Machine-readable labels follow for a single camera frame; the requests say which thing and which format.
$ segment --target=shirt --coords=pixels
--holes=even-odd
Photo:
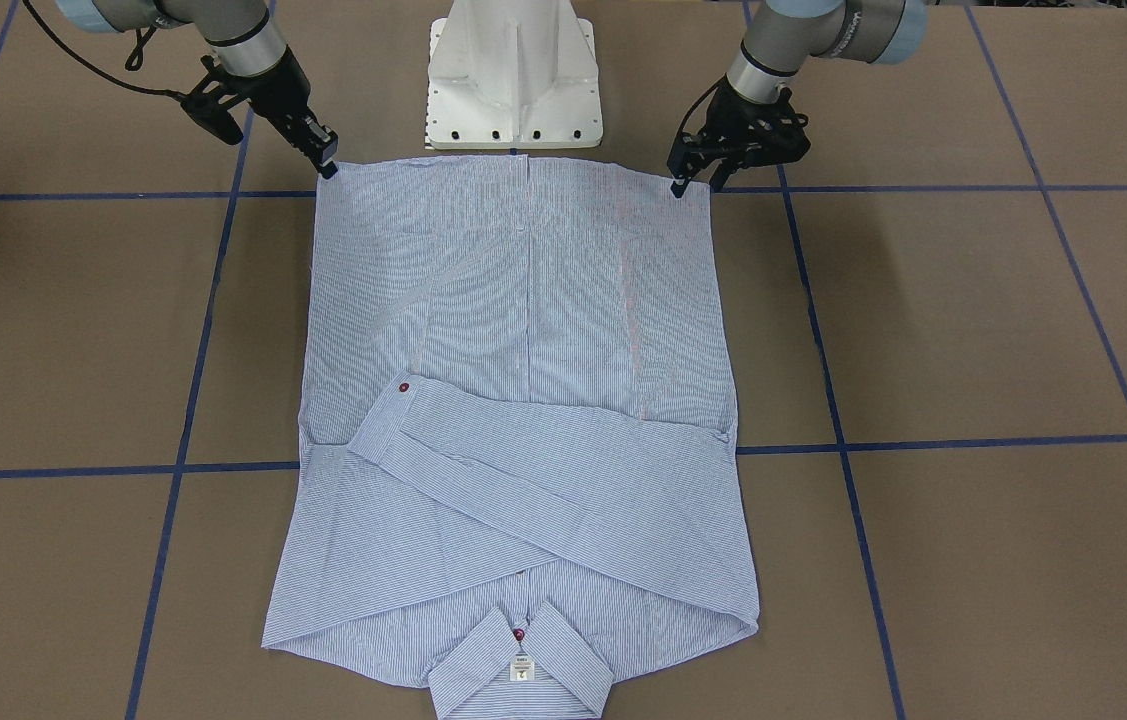
[[[709,195],[447,155],[320,181],[261,643],[440,719],[600,715],[758,629]]]

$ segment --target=white plastic stand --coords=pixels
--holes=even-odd
[[[569,0],[455,0],[431,26],[426,146],[595,146],[594,27]]]

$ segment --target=blue and white striped shirt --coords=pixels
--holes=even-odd
[[[463,155],[321,181],[263,646],[583,719],[758,628],[709,196]]]

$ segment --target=gray robot arm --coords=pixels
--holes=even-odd
[[[219,60],[203,59],[206,77],[175,94],[185,113],[233,145],[243,132],[229,109],[242,100],[327,178],[336,174],[336,133],[310,109],[310,81],[263,0],[56,0],[87,32],[174,28],[193,24]]]
[[[667,162],[674,195],[681,197],[715,160],[710,187],[718,192],[738,169],[792,163],[806,154],[807,118],[790,105],[790,85],[808,57],[900,63],[926,28],[923,0],[765,1],[727,75],[696,100],[713,96],[704,126],[695,135],[678,126]]]

